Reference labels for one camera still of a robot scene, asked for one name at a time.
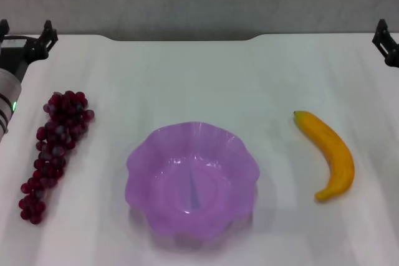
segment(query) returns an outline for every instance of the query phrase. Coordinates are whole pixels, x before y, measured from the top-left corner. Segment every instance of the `banana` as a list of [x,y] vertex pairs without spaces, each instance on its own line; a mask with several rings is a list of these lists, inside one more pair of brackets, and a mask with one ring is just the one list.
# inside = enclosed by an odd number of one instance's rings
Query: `banana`
[[352,185],[355,165],[346,144],[328,125],[310,112],[294,112],[298,128],[323,152],[330,166],[327,186],[315,193],[318,201],[326,201],[344,193]]

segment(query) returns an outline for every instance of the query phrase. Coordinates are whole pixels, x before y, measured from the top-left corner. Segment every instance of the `white table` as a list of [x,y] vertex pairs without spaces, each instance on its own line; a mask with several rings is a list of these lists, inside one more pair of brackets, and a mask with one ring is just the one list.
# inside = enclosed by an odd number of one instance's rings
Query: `white table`
[[[0,144],[0,265],[399,265],[399,70],[371,39],[60,36],[29,67]],[[19,186],[34,170],[42,106],[66,90],[84,91],[96,119],[34,226],[19,218]],[[346,195],[314,202],[329,169],[294,110],[314,112],[350,148],[356,176]],[[252,219],[204,244],[154,236],[124,199],[129,153],[154,129],[184,121],[238,135],[261,168]]]

